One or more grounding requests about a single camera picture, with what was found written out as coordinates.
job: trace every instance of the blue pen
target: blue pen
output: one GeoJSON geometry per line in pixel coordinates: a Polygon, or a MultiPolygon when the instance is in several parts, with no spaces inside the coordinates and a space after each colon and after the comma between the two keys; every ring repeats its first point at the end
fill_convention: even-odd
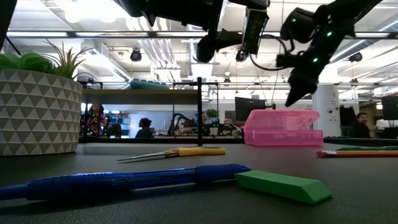
{"type": "Polygon", "coordinates": [[[149,172],[63,175],[33,180],[25,185],[0,187],[0,200],[59,200],[109,195],[131,189],[235,179],[235,174],[250,171],[239,164],[198,166],[194,168],[149,172]]]}

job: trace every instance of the geometric patterned pot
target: geometric patterned pot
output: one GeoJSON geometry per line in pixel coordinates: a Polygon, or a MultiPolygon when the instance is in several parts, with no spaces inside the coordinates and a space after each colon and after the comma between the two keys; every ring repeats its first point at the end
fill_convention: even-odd
{"type": "Polygon", "coordinates": [[[74,152],[82,88],[57,75],[0,70],[0,156],[74,152]]]}

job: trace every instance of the scissors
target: scissors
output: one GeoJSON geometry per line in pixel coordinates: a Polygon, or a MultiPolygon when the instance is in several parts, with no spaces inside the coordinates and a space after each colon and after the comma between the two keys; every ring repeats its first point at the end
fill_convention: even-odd
{"type": "Polygon", "coordinates": [[[164,152],[157,152],[153,154],[146,154],[142,156],[133,156],[125,159],[118,159],[118,162],[133,161],[136,159],[144,159],[150,157],[163,156],[164,158],[176,157],[176,156],[214,156],[214,155],[224,155],[224,147],[177,147],[171,148],[164,152]]]}

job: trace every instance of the gray table surface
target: gray table surface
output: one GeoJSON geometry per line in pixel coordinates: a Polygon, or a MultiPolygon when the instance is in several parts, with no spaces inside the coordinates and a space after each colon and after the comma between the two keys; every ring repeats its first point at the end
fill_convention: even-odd
{"type": "Polygon", "coordinates": [[[166,144],[88,144],[76,153],[0,157],[0,185],[83,172],[135,172],[239,163],[254,170],[318,179],[333,198],[306,205],[241,188],[235,181],[207,187],[144,189],[89,202],[0,201],[0,223],[397,223],[397,158],[319,159],[323,147],[225,145],[227,155],[118,164],[117,159],[163,151],[166,144]]]}

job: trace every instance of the green eraser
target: green eraser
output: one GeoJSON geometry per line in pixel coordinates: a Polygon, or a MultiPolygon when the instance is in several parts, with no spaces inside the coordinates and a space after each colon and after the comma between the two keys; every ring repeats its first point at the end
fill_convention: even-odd
{"type": "Polygon", "coordinates": [[[273,174],[263,171],[249,171],[235,174],[239,184],[254,190],[316,204],[331,197],[331,192],[319,180],[273,174]]]}

